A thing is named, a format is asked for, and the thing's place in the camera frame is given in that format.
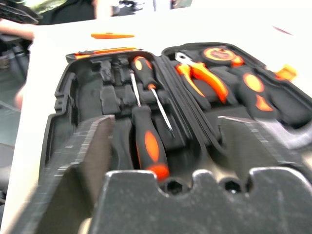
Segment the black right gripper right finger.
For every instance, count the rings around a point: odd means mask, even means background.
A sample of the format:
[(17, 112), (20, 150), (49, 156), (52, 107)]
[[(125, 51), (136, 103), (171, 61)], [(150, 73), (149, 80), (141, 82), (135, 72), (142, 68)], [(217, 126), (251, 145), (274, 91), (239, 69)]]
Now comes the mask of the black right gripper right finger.
[(227, 116), (218, 120), (227, 158), (239, 179), (246, 181), (252, 168), (280, 166), (289, 162), (290, 151), (258, 122)]

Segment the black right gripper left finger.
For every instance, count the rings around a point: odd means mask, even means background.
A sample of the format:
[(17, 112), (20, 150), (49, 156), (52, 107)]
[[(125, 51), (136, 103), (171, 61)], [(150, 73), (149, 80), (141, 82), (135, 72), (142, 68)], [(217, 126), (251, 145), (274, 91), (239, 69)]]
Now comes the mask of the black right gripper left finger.
[(81, 122), (53, 153), (7, 234), (78, 234), (92, 214), (110, 167), (114, 115)]

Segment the black plastic tool case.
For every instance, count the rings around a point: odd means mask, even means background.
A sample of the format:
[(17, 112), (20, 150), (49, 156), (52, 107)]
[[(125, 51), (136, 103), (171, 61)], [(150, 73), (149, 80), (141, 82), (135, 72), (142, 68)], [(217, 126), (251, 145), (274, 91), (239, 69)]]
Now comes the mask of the black plastic tool case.
[[(140, 100), (151, 109), (151, 119), (163, 142), (171, 176), (189, 180), (194, 171), (210, 170), (220, 166), (223, 174), (233, 168), (224, 149), (219, 120), (221, 116), (247, 118), (247, 108), (240, 97), (237, 103), (222, 103), (215, 91), (203, 81), (195, 85), (205, 95), (209, 106), (203, 108), (188, 91), (174, 67), (176, 52), (182, 52), (194, 61), (202, 61), (201, 52), (208, 47), (226, 47), (244, 60), (243, 68), (252, 70), (264, 83), (269, 103), (277, 110), (277, 119), (284, 127), (298, 129), (312, 121), (312, 97), (289, 81), (277, 81), (265, 64), (235, 45), (221, 42), (188, 43), (162, 51), (159, 57), (150, 52), (129, 50), (97, 55), (84, 52), (83, 57), (69, 54), (68, 66), (57, 86), (55, 114), (47, 121), (41, 154), (41, 165), (46, 166), (53, 153), (76, 132), (79, 124), (91, 118), (114, 115), (112, 142), (112, 170), (139, 168), (134, 142), (135, 126), (132, 109), (137, 101), (131, 85), (130, 61), (145, 57), (152, 65), (158, 82), (158, 97), (173, 127), (174, 137), (160, 113), (151, 91), (137, 82)], [(207, 66), (220, 76), (230, 94), (236, 95), (238, 80), (228, 66)], [(304, 162), (298, 150), (289, 150), (286, 166), (312, 180), (312, 168)]]

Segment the large black orange screwdriver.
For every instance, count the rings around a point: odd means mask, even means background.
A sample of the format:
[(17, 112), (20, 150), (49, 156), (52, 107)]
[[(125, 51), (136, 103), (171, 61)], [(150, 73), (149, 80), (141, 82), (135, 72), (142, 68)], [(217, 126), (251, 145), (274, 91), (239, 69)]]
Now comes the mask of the large black orange screwdriver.
[(169, 177), (169, 166), (161, 138), (151, 119), (151, 109), (142, 105), (133, 71), (130, 71), (137, 106), (132, 109), (138, 162), (142, 170), (152, 171), (159, 181)]

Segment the black orange tape measure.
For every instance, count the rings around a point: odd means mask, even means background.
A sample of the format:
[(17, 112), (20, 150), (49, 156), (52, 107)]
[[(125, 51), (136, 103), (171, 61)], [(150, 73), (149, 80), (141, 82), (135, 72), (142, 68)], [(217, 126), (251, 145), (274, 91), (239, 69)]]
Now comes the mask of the black orange tape measure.
[(244, 64), (241, 56), (226, 47), (208, 47), (201, 52), (207, 66), (238, 67)]

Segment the small black orange screwdriver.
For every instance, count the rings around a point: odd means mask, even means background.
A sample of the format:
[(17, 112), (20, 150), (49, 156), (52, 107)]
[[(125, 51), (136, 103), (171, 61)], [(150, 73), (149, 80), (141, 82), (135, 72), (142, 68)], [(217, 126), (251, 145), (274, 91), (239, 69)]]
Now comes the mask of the small black orange screwdriver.
[(164, 118), (164, 121), (169, 131), (171, 132), (172, 136), (174, 137), (172, 125), (168, 119), (168, 116), (165, 113), (163, 105), (161, 104), (158, 94), (156, 92), (158, 88), (158, 82), (154, 79), (154, 71), (151, 63), (145, 57), (137, 56), (133, 59), (131, 68), (134, 71), (135, 75), (142, 82), (143, 88), (153, 93), (154, 97), (156, 98), (159, 110)]

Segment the thin dark red object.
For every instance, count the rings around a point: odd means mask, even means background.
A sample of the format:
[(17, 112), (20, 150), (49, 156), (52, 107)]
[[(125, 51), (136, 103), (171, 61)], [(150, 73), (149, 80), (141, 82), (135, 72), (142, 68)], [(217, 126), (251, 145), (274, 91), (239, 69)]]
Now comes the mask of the thin dark red object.
[(278, 28), (278, 27), (276, 27), (276, 26), (273, 26), (273, 28), (274, 28), (275, 30), (277, 30), (278, 32), (280, 32), (280, 33), (283, 33), (283, 34), (292, 36), (292, 33), (287, 32), (287, 31), (285, 31), (285, 30), (283, 30), (283, 29), (281, 29), (281, 28)]

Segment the orange utility knife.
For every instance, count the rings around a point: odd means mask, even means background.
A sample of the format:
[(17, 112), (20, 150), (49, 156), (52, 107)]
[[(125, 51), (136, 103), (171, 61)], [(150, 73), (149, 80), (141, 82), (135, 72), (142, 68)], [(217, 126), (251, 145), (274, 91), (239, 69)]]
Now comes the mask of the orange utility knife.
[(91, 37), (94, 39), (125, 39), (125, 38), (134, 38), (135, 35), (106, 32), (106, 33), (91, 33)]

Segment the person in dark shirt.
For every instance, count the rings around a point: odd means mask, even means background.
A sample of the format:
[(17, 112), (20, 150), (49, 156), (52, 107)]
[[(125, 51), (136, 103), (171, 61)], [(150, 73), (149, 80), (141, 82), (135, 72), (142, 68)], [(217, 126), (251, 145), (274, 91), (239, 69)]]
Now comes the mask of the person in dark shirt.
[(67, 0), (64, 4), (42, 13), (38, 25), (54, 25), (95, 19), (92, 0)]

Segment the black ribbed plastic object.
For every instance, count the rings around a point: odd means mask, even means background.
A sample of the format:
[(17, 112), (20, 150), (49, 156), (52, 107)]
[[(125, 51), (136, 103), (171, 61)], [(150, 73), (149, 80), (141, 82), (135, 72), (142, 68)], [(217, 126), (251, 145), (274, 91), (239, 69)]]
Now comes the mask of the black ribbed plastic object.
[(0, 0), (0, 19), (17, 23), (38, 24), (42, 15), (26, 6), (26, 0)]

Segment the orange black handled pliers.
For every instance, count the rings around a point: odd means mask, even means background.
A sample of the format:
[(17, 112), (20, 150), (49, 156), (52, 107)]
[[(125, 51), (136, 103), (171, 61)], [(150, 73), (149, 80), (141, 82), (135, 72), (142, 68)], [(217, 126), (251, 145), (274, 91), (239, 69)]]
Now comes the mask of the orange black handled pliers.
[(183, 82), (188, 91), (203, 108), (208, 107), (209, 103), (206, 100), (205, 95), (195, 85), (192, 78), (204, 81), (212, 87), (222, 103), (230, 103), (231, 96), (227, 86), (219, 77), (210, 72), (203, 62), (194, 62), (190, 57), (182, 52), (176, 52), (175, 59), (180, 63), (175, 67), (176, 71), (183, 78)]

